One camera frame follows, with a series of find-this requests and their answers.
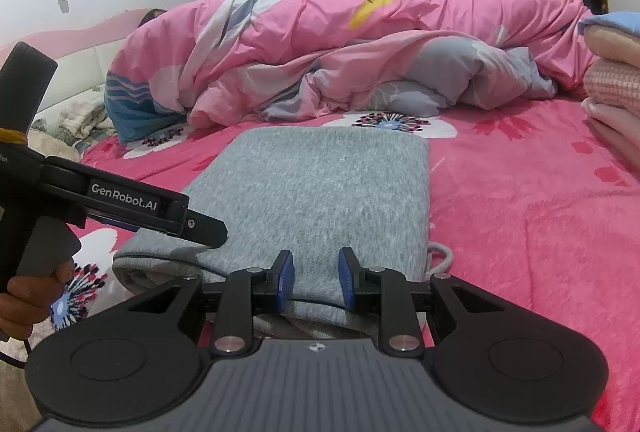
black device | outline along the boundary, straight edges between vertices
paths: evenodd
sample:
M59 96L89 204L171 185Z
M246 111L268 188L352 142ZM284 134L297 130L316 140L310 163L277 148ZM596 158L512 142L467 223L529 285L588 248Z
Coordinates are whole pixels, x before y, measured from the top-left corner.
M188 196L25 145L57 66L18 42L0 70L0 292L16 274L47 276L71 258L80 243L66 223L84 228L87 217L222 246L224 222L190 210Z
M35 432L596 432L607 364L579 333L446 273L429 283L337 256L377 345L254 337L294 281L291 252L225 282L177 278L46 338L26 380ZM216 313L197 346L206 313ZM435 346L423 344L425 312Z

comforter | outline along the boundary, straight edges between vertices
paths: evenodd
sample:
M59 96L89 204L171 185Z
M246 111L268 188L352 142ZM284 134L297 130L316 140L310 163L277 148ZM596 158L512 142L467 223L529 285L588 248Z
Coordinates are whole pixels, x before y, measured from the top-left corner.
M198 0L129 36L105 104L123 142L185 116L206 128L491 109L579 84L588 16L581 0Z

blue gripper pad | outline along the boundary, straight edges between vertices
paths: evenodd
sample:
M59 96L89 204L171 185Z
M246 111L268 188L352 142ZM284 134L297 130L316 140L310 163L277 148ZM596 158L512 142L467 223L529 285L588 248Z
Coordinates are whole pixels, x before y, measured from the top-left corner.
M280 311L284 311L289 301L289 295L291 295L295 280L296 270L293 267L293 254L289 252L280 271L280 282L278 283L278 308Z
M353 293L353 275L342 250L338 253L338 277L340 278L344 307L348 311L352 311L356 303L356 296Z

finger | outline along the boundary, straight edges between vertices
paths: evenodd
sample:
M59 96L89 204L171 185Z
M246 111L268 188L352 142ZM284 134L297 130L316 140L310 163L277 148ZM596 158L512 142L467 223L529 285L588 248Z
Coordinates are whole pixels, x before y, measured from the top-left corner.
M10 322L0 317L0 329L16 340L27 340L33 333L33 326L25 326Z
M58 300L64 285L55 276L13 277L7 284L7 291L28 304L49 307Z
M0 295L0 317L20 325L39 324L49 316L49 308L32 306L11 295Z
M76 270L76 263L72 260L68 260L63 262L58 266L56 270L56 278L62 282L62 284L66 284L74 277L74 271Z

person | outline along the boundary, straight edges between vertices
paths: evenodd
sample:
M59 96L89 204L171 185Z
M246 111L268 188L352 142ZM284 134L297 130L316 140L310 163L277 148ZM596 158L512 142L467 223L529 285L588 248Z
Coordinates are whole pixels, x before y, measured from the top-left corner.
M0 294L0 330L17 340L28 339L33 325L49 317L51 305L62 296L75 267L70 259L48 277L13 277L7 293Z

